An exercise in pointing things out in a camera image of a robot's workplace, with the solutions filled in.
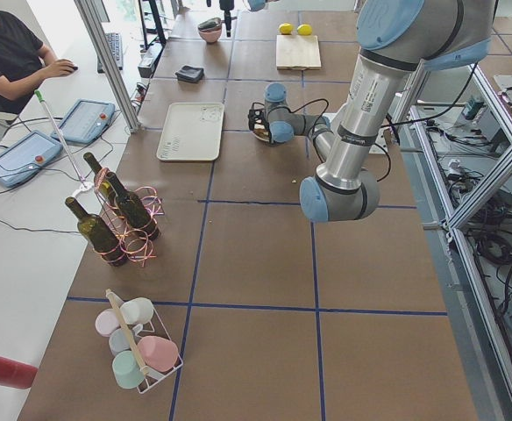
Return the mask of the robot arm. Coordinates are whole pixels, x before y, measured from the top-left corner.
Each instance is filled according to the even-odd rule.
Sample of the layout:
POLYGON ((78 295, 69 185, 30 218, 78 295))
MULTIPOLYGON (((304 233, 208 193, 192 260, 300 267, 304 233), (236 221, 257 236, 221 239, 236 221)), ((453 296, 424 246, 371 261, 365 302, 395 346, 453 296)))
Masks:
MULTIPOLYGON (((231 36, 231 22, 234 20, 234 17, 231 15, 231 11, 235 7, 235 1, 219 0, 218 2, 219 9, 223 12, 223 17, 207 19, 206 21, 198 25, 198 30, 201 32, 210 32, 216 30, 217 28, 221 28, 224 25, 226 36, 229 38, 231 36)), ((245 1, 246 8, 252 12, 261 11, 265 9, 268 3, 268 0, 245 1)))
POLYGON ((357 20, 360 45, 346 103, 333 122, 288 109, 287 91, 271 83, 264 115, 272 143, 308 137, 321 158, 300 184, 300 205, 318 222, 357 220, 380 200, 376 178, 363 166, 402 79, 481 61, 491 43, 494 1, 368 1, 357 20))

